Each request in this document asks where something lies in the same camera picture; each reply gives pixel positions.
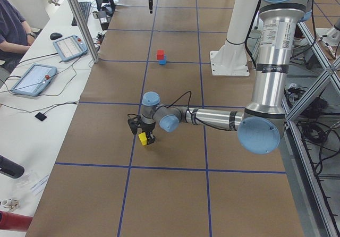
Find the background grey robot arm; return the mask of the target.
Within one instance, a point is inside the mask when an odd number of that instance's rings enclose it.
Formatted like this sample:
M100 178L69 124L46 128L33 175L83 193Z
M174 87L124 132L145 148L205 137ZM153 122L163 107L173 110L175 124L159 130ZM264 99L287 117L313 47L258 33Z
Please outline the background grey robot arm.
M332 28L330 28L325 36L325 40L330 45L335 45L339 42L339 24L340 19L338 19Z

